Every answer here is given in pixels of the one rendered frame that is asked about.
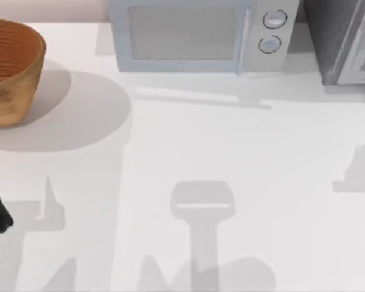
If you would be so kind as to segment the microwave door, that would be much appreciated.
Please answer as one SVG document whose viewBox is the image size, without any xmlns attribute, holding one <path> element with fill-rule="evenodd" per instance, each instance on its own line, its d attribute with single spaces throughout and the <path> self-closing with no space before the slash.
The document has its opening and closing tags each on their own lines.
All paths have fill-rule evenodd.
<svg viewBox="0 0 365 292">
<path fill-rule="evenodd" d="M 255 0 L 108 0 L 121 72 L 235 72 Z"/>
</svg>

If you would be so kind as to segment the pale microwave oven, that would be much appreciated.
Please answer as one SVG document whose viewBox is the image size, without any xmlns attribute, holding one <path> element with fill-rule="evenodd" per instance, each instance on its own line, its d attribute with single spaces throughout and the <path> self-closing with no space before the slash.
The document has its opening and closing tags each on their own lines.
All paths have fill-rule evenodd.
<svg viewBox="0 0 365 292">
<path fill-rule="evenodd" d="M 276 72 L 282 69 L 290 45 L 299 3 L 300 0 L 255 0 L 256 7 L 250 17 L 242 74 Z M 287 22 L 279 29 L 268 29 L 263 24 L 263 16 L 272 10 L 283 10 L 287 14 Z M 263 54 L 258 48 L 258 43 L 262 38 L 271 35 L 279 37 L 282 46 L 273 54 Z"/>
</svg>

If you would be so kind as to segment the round microwave knob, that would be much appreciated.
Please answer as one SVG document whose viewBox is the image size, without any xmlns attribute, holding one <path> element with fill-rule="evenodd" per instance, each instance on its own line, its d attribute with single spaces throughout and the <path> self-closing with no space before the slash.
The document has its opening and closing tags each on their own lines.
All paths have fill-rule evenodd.
<svg viewBox="0 0 365 292">
<path fill-rule="evenodd" d="M 272 10 L 263 16 L 263 24 L 268 29 L 279 29 L 287 22 L 287 14 L 283 10 Z"/>
<path fill-rule="evenodd" d="M 277 52 L 281 46 L 281 39 L 275 35 L 262 38 L 258 43 L 258 48 L 263 54 L 273 54 Z"/>
</svg>

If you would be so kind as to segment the brown woven basket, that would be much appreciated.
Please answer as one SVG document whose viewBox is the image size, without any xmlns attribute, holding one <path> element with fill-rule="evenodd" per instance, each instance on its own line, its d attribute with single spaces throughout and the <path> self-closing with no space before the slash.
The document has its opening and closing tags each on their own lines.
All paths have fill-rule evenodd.
<svg viewBox="0 0 365 292">
<path fill-rule="evenodd" d="M 30 111 L 45 54 L 35 29 L 0 19 L 0 128 L 20 124 Z"/>
</svg>

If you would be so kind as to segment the grey cabinet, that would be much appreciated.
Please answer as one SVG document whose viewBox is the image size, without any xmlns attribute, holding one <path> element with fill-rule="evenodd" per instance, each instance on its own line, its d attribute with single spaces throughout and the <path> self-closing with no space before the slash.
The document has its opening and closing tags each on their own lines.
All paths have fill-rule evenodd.
<svg viewBox="0 0 365 292">
<path fill-rule="evenodd" d="M 365 0 L 304 0 L 324 85 L 365 85 Z"/>
</svg>

